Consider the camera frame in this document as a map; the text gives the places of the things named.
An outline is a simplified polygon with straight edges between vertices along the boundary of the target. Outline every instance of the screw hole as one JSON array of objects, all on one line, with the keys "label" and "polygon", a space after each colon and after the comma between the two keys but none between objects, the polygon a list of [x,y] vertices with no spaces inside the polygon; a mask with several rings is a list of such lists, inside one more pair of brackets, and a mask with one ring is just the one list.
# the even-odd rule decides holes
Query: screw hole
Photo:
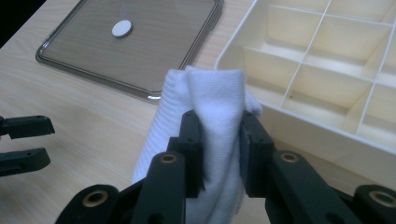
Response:
[{"label": "screw hole", "polygon": [[101,203],[104,203],[108,198],[108,193],[104,190],[95,190],[89,193],[82,200],[82,204],[86,207],[95,207]]}]

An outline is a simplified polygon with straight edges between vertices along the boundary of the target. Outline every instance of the black clamp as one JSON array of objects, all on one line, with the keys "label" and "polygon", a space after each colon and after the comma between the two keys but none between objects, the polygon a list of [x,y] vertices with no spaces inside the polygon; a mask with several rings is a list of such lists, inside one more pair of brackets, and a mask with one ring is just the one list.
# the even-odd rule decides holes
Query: black clamp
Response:
[{"label": "black clamp", "polygon": [[[0,135],[11,139],[34,137],[55,133],[52,123],[45,116],[4,119],[0,117]],[[50,164],[50,157],[43,147],[24,151],[0,153],[0,176],[16,175],[40,170]]]}]

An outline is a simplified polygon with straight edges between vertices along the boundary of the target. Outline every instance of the clear plastic lid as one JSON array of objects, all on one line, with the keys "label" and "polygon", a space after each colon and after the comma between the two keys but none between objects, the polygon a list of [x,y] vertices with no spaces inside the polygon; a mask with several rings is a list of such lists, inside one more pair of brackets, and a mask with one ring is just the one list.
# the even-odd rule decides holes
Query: clear plastic lid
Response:
[{"label": "clear plastic lid", "polygon": [[[221,9],[220,0],[81,0],[36,59],[157,101],[167,71],[193,60]],[[115,36],[119,21],[132,31]]]}]

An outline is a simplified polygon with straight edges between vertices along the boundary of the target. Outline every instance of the plastic organizer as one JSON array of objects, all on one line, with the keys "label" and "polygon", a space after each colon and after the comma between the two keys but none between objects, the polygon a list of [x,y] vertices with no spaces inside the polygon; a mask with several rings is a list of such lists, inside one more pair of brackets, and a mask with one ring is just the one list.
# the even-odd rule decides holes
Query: plastic organizer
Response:
[{"label": "plastic organizer", "polygon": [[257,0],[218,57],[278,142],[396,189],[395,0]]}]

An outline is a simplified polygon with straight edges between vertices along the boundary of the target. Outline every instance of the white towel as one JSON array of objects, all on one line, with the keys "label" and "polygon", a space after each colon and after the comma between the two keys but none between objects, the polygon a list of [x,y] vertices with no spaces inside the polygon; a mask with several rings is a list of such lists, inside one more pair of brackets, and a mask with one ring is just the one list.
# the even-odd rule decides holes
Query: white towel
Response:
[{"label": "white towel", "polygon": [[239,125],[246,109],[262,107],[245,91],[240,70],[170,70],[157,114],[134,168],[133,183],[144,178],[154,155],[178,136],[182,115],[194,110],[203,126],[204,183],[197,199],[186,201],[187,224],[230,223],[243,195],[239,174]]}]

